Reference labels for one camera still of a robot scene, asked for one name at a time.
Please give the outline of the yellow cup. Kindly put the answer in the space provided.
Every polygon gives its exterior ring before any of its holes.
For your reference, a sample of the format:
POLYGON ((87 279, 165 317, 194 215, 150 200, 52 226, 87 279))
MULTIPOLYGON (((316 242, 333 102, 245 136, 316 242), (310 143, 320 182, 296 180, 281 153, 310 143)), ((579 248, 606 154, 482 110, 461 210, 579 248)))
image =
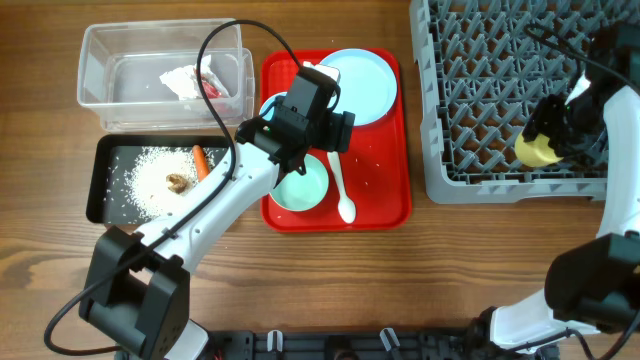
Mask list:
POLYGON ((538 134, 533 140, 526 141, 524 132, 521 132, 515 141, 515 154, 517 159, 525 166, 538 168, 559 163, 562 157, 556 155, 555 150, 549 145, 550 139, 538 134))

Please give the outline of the light blue plate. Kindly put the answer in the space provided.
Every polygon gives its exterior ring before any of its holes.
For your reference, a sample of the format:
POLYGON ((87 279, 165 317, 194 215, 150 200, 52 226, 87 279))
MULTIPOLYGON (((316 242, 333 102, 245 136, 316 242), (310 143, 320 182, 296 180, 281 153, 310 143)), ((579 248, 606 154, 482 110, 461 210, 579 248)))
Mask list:
POLYGON ((343 49, 323 58, 320 65, 339 71, 341 94, 335 110, 353 113, 356 127, 381 120, 394 105, 396 76, 381 56, 364 49, 343 49))

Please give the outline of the light blue bowl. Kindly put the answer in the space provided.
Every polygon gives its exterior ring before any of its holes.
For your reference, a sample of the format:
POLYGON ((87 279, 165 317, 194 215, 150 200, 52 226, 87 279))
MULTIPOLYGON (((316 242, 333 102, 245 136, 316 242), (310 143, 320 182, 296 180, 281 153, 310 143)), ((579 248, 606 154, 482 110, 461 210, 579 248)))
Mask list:
POLYGON ((285 97, 286 92, 279 92, 270 96, 261 106, 259 115, 266 121, 270 121, 274 115, 275 101, 278 97, 285 97))

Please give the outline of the green bowl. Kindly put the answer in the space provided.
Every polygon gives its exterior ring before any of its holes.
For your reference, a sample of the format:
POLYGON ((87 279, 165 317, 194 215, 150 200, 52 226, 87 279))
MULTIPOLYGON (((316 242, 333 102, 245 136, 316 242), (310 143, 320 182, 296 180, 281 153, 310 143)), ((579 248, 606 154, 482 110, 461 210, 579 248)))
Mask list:
POLYGON ((304 175, 291 172, 270 192, 271 199, 288 211, 310 210, 321 203, 328 192, 329 176, 324 164, 307 154, 304 165, 304 175))

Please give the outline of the white plastic spoon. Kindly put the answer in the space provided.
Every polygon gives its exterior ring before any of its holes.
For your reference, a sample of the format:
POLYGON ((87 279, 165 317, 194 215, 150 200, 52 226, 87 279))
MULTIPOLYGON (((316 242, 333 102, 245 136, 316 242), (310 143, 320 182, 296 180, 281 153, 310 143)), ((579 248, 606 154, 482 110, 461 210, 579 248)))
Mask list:
POLYGON ((346 192, 339 154, 337 152, 328 152, 327 159, 339 193, 337 205, 339 215, 345 223, 352 224, 356 218, 356 206, 346 192))

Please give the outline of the red foil wrapper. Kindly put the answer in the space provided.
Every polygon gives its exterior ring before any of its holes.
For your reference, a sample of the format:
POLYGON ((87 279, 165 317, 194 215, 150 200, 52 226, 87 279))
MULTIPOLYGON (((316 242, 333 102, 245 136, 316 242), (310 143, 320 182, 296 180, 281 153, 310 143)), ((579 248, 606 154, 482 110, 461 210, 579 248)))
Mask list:
POLYGON ((202 69, 201 84, 204 88, 205 94, 209 99, 227 97, 226 88, 220 82, 219 78, 210 70, 202 69))

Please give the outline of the orange carrot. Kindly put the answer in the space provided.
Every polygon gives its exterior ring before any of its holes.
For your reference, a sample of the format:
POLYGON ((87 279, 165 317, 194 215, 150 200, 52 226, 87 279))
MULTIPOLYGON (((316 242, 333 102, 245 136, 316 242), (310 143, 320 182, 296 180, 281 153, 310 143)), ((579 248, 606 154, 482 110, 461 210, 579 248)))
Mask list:
POLYGON ((196 168, 198 181, 202 182, 210 173, 209 163, 207 161, 206 154, 203 148, 199 145, 193 146, 192 154, 194 157, 194 164, 196 168))

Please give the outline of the white napkin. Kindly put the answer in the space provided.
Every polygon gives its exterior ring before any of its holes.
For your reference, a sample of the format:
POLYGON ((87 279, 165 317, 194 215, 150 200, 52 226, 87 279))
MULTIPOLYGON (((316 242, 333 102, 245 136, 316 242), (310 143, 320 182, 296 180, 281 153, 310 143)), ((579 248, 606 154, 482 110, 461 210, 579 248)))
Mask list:
MULTIPOLYGON (((211 70, 211 55, 207 55, 202 59, 201 71, 202 69, 210 70, 214 73, 211 70)), ((191 100, 202 97, 197 85, 195 65, 186 65, 167 71, 159 76, 159 80, 163 85, 167 86, 174 94, 176 94, 179 100, 191 100)), ((227 88, 226 91, 227 97, 225 98, 230 98, 231 95, 227 88)))

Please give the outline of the brown food scrap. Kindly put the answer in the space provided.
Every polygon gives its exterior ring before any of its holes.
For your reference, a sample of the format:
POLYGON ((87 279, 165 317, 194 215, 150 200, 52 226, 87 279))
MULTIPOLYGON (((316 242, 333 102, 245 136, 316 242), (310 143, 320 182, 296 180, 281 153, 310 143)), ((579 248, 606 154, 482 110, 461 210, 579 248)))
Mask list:
POLYGON ((168 174, 165 182, 168 190, 175 194, 182 194, 190 185, 190 182, 185 177, 175 173, 168 174))

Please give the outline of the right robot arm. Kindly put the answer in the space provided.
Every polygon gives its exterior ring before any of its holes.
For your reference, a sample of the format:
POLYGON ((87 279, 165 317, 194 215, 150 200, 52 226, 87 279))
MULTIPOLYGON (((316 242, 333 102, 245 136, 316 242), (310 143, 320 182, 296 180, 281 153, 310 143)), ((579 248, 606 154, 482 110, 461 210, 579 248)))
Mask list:
POLYGON ((639 27, 618 21, 592 34, 581 53, 553 29, 525 26, 532 40, 575 60, 568 96, 542 99, 518 135, 518 159, 541 167, 606 152, 605 205, 594 240, 559 255, 544 287, 509 306, 486 309, 469 325, 466 359, 535 358, 576 338, 619 337, 614 358, 639 330, 639 27))

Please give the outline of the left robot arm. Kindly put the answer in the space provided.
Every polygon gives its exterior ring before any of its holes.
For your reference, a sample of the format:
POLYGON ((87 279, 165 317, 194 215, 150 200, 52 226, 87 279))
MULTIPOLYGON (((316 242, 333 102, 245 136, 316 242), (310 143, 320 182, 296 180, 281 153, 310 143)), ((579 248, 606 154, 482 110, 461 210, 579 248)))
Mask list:
POLYGON ((79 315, 137 359, 214 359, 210 333, 190 318, 192 273, 232 223, 289 174, 303 176, 312 149, 344 152, 354 114, 337 113, 340 72, 302 66, 270 119, 243 122, 216 168, 186 196, 183 209, 98 240, 79 315))

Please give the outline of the grey dishwasher rack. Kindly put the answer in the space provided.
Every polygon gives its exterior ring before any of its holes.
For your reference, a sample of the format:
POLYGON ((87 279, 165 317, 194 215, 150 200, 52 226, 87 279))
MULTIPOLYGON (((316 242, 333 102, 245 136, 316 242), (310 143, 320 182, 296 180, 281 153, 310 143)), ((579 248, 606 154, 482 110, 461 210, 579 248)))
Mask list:
POLYGON ((440 204, 514 203, 533 197, 606 192, 606 162, 592 168, 523 165, 514 143, 539 100, 567 94, 575 62, 523 29, 538 23, 587 50, 589 35, 636 23, 636 1, 413 0, 413 57, 419 66, 426 192, 440 204))

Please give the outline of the black plastic tray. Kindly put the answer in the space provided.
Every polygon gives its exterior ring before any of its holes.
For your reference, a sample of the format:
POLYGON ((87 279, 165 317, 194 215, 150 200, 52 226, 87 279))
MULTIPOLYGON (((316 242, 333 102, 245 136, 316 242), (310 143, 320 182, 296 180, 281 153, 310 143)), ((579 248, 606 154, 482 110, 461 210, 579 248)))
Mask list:
POLYGON ((86 206, 87 219, 105 226, 102 222, 102 198, 106 189, 107 165, 111 151, 118 146, 164 146, 203 148, 211 167, 217 165, 225 155, 228 143, 222 136, 207 135, 107 135, 97 145, 93 174, 86 206))

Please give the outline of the clear plastic bin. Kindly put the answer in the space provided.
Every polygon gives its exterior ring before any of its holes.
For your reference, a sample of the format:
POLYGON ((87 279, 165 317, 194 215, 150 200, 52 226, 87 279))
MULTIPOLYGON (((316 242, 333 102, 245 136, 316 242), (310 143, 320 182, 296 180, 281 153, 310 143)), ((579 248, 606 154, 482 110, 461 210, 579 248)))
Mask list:
POLYGON ((94 24, 84 33, 77 100, 108 132, 208 129, 216 127, 216 116, 235 127, 253 117, 255 93, 252 54, 228 18, 94 24), (205 94, 201 62, 207 55, 230 98, 205 94), (196 66, 201 98, 179 100, 159 80, 186 65, 196 66))

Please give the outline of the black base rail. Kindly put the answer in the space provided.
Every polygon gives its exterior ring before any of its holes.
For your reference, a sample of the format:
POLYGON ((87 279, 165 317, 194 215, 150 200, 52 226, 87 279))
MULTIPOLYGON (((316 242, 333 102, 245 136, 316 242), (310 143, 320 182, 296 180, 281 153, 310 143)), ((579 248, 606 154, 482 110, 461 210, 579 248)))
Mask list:
POLYGON ((331 360, 347 352, 351 359, 470 359, 487 345, 478 330, 427 328, 416 332, 385 328, 378 332, 253 333, 216 331, 209 334, 201 359, 331 360))

